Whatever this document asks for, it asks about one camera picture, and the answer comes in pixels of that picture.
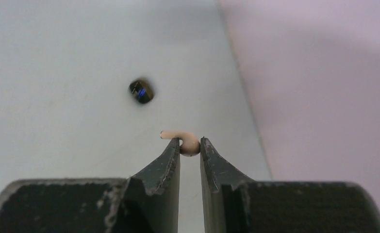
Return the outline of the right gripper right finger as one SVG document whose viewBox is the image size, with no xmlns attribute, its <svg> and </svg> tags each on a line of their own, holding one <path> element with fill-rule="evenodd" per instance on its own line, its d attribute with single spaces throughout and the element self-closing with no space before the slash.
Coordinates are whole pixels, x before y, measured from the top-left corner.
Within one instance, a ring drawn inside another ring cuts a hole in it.
<svg viewBox="0 0 380 233">
<path fill-rule="evenodd" d="M 207 233 L 380 233 L 380 212 L 351 182 L 256 181 L 200 141 Z"/>
</svg>

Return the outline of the black and white earbud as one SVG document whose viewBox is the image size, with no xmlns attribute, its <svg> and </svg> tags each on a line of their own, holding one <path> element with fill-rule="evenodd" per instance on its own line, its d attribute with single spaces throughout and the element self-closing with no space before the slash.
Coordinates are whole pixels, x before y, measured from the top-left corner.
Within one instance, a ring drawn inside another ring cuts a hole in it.
<svg viewBox="0 0 380 233">
<path fill-rule="evenodd" d="M 200 153 L 200 141 L 194 133 L 184 131 L 161 131 L 160 138 L 178 138 L 182 142 L 180 145 L 180 154 L 183 156 L 192 157 Z"/>
</svg>

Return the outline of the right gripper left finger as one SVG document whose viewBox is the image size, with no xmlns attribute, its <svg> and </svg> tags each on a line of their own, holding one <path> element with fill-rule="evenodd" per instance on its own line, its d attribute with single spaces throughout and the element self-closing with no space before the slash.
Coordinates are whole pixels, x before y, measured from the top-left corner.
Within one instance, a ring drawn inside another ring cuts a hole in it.
<svg viewBox="0 0 380 233">
<path fill-rule="evenodd" d="M 175 233 L 180 142 L 129 178 L 28 179 L 0 193 L 0 233 Z"/>
</svg>

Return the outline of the black earbud charging case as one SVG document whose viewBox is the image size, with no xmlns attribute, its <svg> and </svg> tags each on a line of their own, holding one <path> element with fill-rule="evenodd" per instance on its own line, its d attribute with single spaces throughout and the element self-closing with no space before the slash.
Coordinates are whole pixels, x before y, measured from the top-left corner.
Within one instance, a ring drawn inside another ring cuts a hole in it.
<svg viewBox="0 0 380 233">
<path fill-rule="evenodd" d="M 147 104 L 154 99 L 154 89 L 148 79 L 140 77 L 133 80 L 129 85 L 129 91 L 132 97 L 139 104 Z"/>
</svg>

